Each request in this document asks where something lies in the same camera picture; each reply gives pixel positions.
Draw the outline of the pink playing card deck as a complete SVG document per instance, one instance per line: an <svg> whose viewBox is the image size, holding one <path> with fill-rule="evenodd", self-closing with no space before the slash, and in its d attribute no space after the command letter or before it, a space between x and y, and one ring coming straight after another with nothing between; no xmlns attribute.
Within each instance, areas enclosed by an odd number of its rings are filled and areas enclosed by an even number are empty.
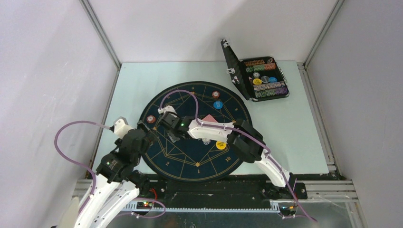
<svg viewBox="0 0 403 228"><path fill-rule="evenodd" d="M217 123L217 122L218 122L211 114L208 114L208 115L205 116L202 120L203 120L203 121L207 121L207 122L213 122L213 123Z"/></svg>

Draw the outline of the yellow big blind button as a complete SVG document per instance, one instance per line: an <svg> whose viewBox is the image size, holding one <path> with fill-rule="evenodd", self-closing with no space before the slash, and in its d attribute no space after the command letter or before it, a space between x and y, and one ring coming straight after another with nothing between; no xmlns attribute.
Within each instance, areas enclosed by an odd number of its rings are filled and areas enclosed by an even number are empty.
<svg viewBox="0 0 403 228"><path fill-rule="evenodd" d="M226 147L227 147L227 144L226 144L225 142L222 142L222 141L217 141L217 142L215 143L215 146L216 146L216 148L217 148L218 150L225 150Z"/></svg>

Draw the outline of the blue small blind button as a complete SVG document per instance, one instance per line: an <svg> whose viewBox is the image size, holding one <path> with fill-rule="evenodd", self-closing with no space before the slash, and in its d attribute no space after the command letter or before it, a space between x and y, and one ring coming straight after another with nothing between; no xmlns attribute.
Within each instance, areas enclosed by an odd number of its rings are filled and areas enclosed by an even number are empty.
<svg viewBox="0 0 403 228"><path fill-rule="evenodd" d="M219 101L219 100L215 101L215 102L213 103L213 107L214 107L215 109L217 109L217 110L220 110L221 108L223 108L223 103L222 103L222 101Z"/></svg>

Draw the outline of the red poker chip stack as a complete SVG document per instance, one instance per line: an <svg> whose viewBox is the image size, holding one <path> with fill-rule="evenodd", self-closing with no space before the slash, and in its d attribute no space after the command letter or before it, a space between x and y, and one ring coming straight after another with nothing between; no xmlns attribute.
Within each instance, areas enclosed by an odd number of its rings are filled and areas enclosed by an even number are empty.
<svg viewBox="0 0 403 228"><path fill-rule="evenodd" d="M219 98L220 97L220 93L218 91L213 91L212 92L212 97L213 98Z"/></svg>

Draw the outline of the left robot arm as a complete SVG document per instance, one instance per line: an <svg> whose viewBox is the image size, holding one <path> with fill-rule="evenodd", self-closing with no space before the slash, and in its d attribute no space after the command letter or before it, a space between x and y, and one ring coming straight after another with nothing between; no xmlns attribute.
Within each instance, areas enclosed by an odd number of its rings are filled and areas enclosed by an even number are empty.
<svg viewBox="0 0 403 228"><path fill-rule="evenodd" d="M150 192L147 176L135 170L141 155L156 141L150 130L118 131L116 148L92 172L92 184L82 199L71 200L58 228L105 228L135 198Z"/></svg>

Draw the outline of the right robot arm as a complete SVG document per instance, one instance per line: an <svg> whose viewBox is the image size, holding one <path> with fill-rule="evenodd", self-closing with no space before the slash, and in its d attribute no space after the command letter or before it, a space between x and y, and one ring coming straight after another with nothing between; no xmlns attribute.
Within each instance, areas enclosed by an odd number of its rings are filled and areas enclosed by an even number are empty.
<svg viewBox="0 0 403 228"><path fill-rule="evenodd" d="M276 161L263 142L263 136L245 120L217 123L189 116L180 118L176 112L161 108L158 113L162 116L158 124L167 130L174 142L197 139L226 143L241 161L258 166L276 186L281 198L288 199L295 193L295 176Z"/></svg>

